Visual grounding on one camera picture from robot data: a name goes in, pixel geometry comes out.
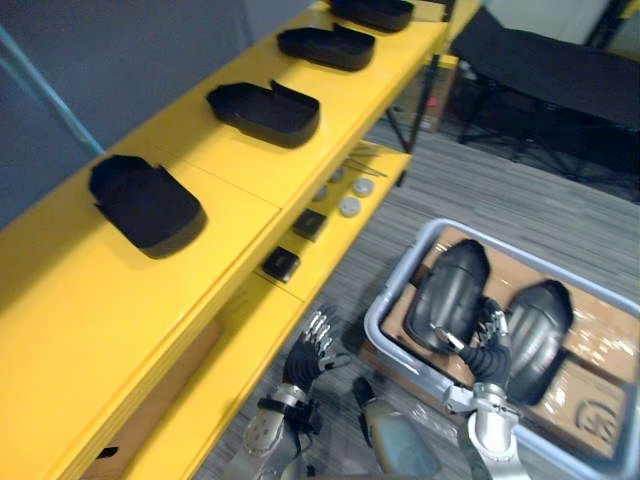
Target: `black square object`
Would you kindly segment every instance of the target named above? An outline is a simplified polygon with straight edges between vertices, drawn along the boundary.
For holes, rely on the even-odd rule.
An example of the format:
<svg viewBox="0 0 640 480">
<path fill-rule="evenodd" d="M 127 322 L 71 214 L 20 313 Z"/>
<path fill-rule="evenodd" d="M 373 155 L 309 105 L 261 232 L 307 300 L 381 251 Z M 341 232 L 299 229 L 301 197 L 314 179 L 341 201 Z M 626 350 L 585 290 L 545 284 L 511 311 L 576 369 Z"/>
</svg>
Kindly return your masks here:
<svg viewBox="0 0 640 480">
<path fill-rule="evenodd" d="M 300 265 L 300 258 L 295 253 L 277 247 L 262 264 L 262 271 L 287 283 L 298 265 Z"/>
<path fill-rule="evenodd" d="M 315 242 L 326 220 L 325 215 L 307 208 L 293 224 L 293 231 L 301 237 Z"/>
</svg>

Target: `cardboard box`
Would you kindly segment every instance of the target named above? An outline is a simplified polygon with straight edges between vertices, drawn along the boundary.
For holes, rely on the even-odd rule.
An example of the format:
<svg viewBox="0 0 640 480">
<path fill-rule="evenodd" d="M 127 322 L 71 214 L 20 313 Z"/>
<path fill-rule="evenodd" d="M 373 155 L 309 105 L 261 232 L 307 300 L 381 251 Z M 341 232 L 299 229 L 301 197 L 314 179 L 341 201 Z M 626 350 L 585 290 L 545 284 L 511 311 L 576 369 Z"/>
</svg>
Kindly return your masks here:
<svg viewBox="0 0 640 480">
<path fill-rule="evenodd" d="M 416 276 L 429 271 L 441 252 L 465 238 L 468 235 L 459 230 L 445 229 Z M 503 308 L 522 288 L 551 278 L 493 248 L 485 246 L 485 252 L 491 274 L 484 292 Z M 640 321 L 567 282 L 562 283 L 569 290 L 574 313 L 563 347 L 604 376 L 635 383 L 640 362 Z"/>
<path fill-rule="evenodd" d="M 395 303 L 389 315 L 382 322 L 382 331 L 395 342 L 407 348 L 410 352 L 423 359 L 426 363 L 434 366 L 440 372 L 463 383 L 467 386 L 473 385 L 473 375 L 469 367 L 457 355 L 444 355 L 435 353 L 418 345 L 403 328 L 404 318 L 411 307 L 411 302 L 416 295 L 416 287 L 408 284 L 402 295 Z"/>
<path fill-rule="evenodd" d="M 542 401 L 527 409 L 550 431 L 607 458 L 613 457 L 624 418 L 625 393 L 566 360 Z"/>
<path fill-rule="evenodd" d="M 220 338 L 220 333 L 220 327 L 215 321 L 212 321 L 196 337 L 106 445 L 100 457 L 89 466 L 82 475 L 82 479 L 115 480 L 121 477 L 129 462 L 133 460 L 180 390 Z"/>
</svg>

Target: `black plastic tray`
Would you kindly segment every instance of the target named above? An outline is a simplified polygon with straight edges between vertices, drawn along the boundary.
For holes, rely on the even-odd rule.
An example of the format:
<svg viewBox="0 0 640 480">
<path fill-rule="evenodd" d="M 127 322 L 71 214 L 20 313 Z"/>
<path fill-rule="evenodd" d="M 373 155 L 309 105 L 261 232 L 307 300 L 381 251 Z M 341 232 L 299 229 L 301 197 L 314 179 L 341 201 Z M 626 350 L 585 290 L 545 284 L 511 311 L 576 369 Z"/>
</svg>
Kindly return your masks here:
<svg viewBox="0 0 640 480">
<path fill-rule="evenodd" d="M 271 88 L 251 83 L 221 85 L 207 101 L 215 116 L 241 132 L 281 147 L 309 140 L 320 121 L 320 102 L 271 80 Z"/>
<path fill-rule="evenodd" d="M 114 155 L 91 170 L 96 207 L 145 254 L 160 258 L 180 250 L 204 228 L 200 202 L 161 166 Z"/>
<path fill-rule="evenodd" d="M 369 64 L 375 42 L 375 37 L 337 23 L 333 30 L 296 28 L 278 35 L 278 46 L 287 55 L 351 71 Z"/>
<path fill-rule="evenodd" d="M 331 0 L 331 12 L 378 30 L 399 32 L 409 24 L 413 4 L 403 0 Z"/>
</svg>

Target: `robotic arm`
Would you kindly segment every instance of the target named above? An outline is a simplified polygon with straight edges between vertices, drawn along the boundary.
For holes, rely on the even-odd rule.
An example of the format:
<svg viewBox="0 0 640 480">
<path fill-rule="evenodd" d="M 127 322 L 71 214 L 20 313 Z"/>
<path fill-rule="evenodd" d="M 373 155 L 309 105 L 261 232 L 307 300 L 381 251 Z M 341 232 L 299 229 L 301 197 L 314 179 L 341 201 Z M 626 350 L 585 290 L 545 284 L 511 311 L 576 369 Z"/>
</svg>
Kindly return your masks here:
<svg viewBox="0 0 640 480">
<path fill-rule="evenodd" d="M 513 428 L 518 412 L 506 401 L 511 367 L 511 342 L 504 313 L 486 299 L 481 321 L 480 347 L 465 345 L 449 332 L 436 328 L 436 335 L 456 352 L 476 377 L 473 391 L 452 386 L 445 407 L 452 413 L 472 412 L 458 430 L 458 443 L 471 467 L 472 478 L 529 480 L 520 462 Z"/>
<path fill-rule="evenodd" d="M 308 399 L 313 381 L 346 355 L 328 356 L 333 342 L 327 315 L 315 311 L 289 352 L 282 383 L 258 402 L 242 447 L 227 465 L 224 480 L 298 480 L 306 477 L 301 434 L 318 434 L 317 404 Z"/>
<path fill-rule="evenodd" d="M 240 451 L 227 465 L 224 480 L 306 478 L 300 435 L 317 434 L 321 427 L 317 404 L 309 400 L 308 394 L 313 381 L 324 371 L 339 366 L 341 357 L 327 355 L 332 343 L 330 330 L 327 315 L 314 312 L 287 357 L 282 383 L 270 397 L 258 402 L 258 413 L 245 431 Z M 472 478 L 529 480 L 513 434 L 518 413 L 506 401 L 511 366 L 509 332 L 504 313 L 493 300 L 485 301 L 480 330 L 480 346 L 471 347 L 435 328 L 438 338 L 460 355 L 476 377 L 473 390 L 450 387 L 444 404 L 452 413 L 469 414 L 458 431 L 458 443 L 471 467 Z M 375 397 L 366 380 L 356 380 L 354 392 L 363 411 L 365 438 L 385 473 L 317 478 L 431 478 L 439 469 L 439 462 L 411 422 Z"/>
</svg>

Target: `yellow shelf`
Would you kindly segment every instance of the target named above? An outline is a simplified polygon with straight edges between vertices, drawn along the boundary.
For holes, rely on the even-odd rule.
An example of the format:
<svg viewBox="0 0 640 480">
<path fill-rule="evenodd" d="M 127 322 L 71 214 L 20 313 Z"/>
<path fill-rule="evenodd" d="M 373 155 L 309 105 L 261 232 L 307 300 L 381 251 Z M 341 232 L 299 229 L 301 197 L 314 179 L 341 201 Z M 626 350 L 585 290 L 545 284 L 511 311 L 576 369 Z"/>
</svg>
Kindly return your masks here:
<svg viewBox="0 0 640 480">
<path fill-rule="evenodd" d="M 223 336 L 123 478 L 191 478 L 269 366 L 302 309 L 297 298 L 250 275 L 215 317 Z"/>
<path fill-rule="evenodd" d="M 90 463 L 211 319 L 197 300 L 220 293 L 226 282 L 213 280 L 238 271 L 230 265 L 278 212 L 142 141 L 117 151 L 167 166 L 207 225 L 152 260 L 93 206 L 85 169 L 0 234 L 0 478 L 58 477 L 78 455 Z"/>
<path fill-rule="evenodd" d="M 300 257 L 300 266 L 291 279 L 283 283 L 264 273 L 260 267 L 256 270 L 259 275 L 303 301 L 311 298 L 329 277 L 410 159 L 407 154 L 369 142 L 358 143 L 353 154 L 352 158 L 358 162 L 384 172 L 388 176 L 376 177 L 345 167 L 345 175 L 340 182 L 326 184 L 329 189 L 327 197 L 320 202 L 311 202 L 307 205 L 307 208 L 327 216 L 326 226 L 316 242 L 306 240 L 292 230 L 285 233 L 277 242 L 277 245 Z M 373 180 L 375 187 L 370 196 L 359 198 L 362 208 L 360 213 L 355 217 L 347 218 L 339 211 L 340 200 L 346 196 L 355 197 L 352 185 L 358 178 Z"/>
<path fill-rule="evenodd" d="M 283 28 L 334 20 L 318 3 Z M 376 36 L 362 71 L 289 58 L 270 36 L 112 147 L 163 164 L 203 204 L 209 222 L 180 252 L 151 260 L 133 247 L 93 206 L 90 166 L 0 232 L 0 478 L 86 470 L 445 32 L 351 26 Z M 247 137 L 204 99 L 220 84 L 271 78 L 321 102 L 302 147 Z"/>
<path fill-rule="evenodd" d="M 380 118 L 430 57 L 446 27 L 416 21 L 401 32 L 386 34 L 338 20 L 327 5 L 317 3 L 279 31 L 331 28 L 336 21 L 376 37 L 373 59 L 363 70 L 342 72 L 289 57 L 278 50 L 272 35 L 146 122 L 140 135 L 273 205 L 307 203 L 310 197 L 303 194 L 319 186 Z M 318 129 L 301 147 L 286 149 L 248 137 L 216 120 L 205 101 L 207 93 L 221 84 L 251 82 L 266 87 L 270 79 L 320 101 Z"/>
<path fill-rule="evenodd" d="M 347 169 L 340 183 L 330 184 L 329 196 L 312 205 L 328 215 L 317 243 L 287 233 L 280 244 L 301 259 L 289 284 L 253 274 L 216 315 L 224 330 L 222 340 L 161 421 L 132 462 L 125 478 L 188 479 L 202 464 L 237 411 L 242 407 L 282 342 L 295 327 L 362 227 L 406 167 L 409 156 L 361 142 L 355 150 L 371 157 L 358 161 L 385 172 L 371 177 Z M 363 199 L 357 217 L 335 211 L 357 177 L 376 182 L 373 195 Z"/>
</svg>

